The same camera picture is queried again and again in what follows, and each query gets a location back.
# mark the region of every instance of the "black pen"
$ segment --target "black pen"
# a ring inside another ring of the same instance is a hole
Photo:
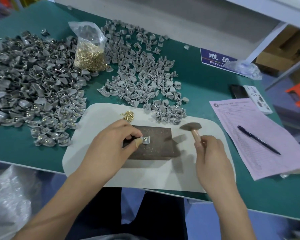
[[[274,149],[272,146],[268,145],[267,143],[265,143],[263,140],[259,139],[258,137],[256,137],[255,135],[252,135],[250,132],[246,131],[246,129],[244,129],[242,126],[238,125],[238,129],[240,131],[242,131],[243,133],[245,133],[248,137],[253,138],[254,140],[256,140],[257,142],[259,142],[260,144],[264,145],[266,148],[268,148],[269,150],[273,151],[276,154],[280,154],[280,152],[278,152],[276,149]]]

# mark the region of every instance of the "green table surface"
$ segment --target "green table surface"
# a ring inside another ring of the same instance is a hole
[[[74,35],[68,27],[68,21],[91,21],[101,27],[104,26],[106,19],[76,9],[69,10],[60,4],[40,1],[0,21],[0,38],[14,37],[25,30],[40,35],[41,30],[47,28],[51,37],[60,40]],[[180,92],[190,100],[184,106],[189,116],[212,120],[223,129],[209,101],[231,99],[229,84],[256,86],[269,103],[260,81],[253,81],[202,64],[199,48],[191,46],[189,50],[186,50],[183,48],[184,45],[175,40],[167,40],[164,42],[161,55],[167,56],[170,60],[176,60],[174,69],[179,77],[175,80],[182,82]],[[107,78],[111,79],[112,75],[116,74],[116,67],[113,67],[113,72],[101,72],[100,76],[89,81],[84,87],[88,105],[101,102],[122,102],[117,96],[104,97],[96,90],[105,83]],[[281,125],[277,113],[269,117]],[[247,207],[252,210],[300,218],[300,175],[291,175],[286,179],[276,175],[253,181],[232,140],[224,129],[223,132],[235,165],[237,186]],[[0,161],[63,173],[62,158],[66,148],[36,147],[33,142],[26,125],[20,128],[0,126]],[[209,200],[205,193],[158,191],[187,198]]]

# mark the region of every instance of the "clear plastic bag of rivets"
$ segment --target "clear plastic bag of rivets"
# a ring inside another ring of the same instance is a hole
[[[107,67],[104,53],[107,37],[92,22],[69,22],[68,24],[78,36],[73,65],[89,71],[104,71]]]

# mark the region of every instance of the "wooden hammer handle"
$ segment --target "wooden hammer handle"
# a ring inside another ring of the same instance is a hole
[[[201,137],[200,137],[200,135],[199,135],[199,133],[196,129],[193,129],[191,131],[191,133],[193,135],[193,138],[194,138],[195,142],[201,142]]]

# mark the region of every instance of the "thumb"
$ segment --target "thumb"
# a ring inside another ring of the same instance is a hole
[[[137,138],[137,139],[134,139],[132,142],[130,142],[129,145],[124,147],[123,148],[123,153],[122,153],[123,154],[123,159],[127,160],[128,157],[130,157],[130,155],[138,149],[138,147],[140,146],[141,143],[142,143],[142,139]]]
[[[204,147],[200,141],[195,142],[195,149],[197,151],[197,159],[204,160]]]

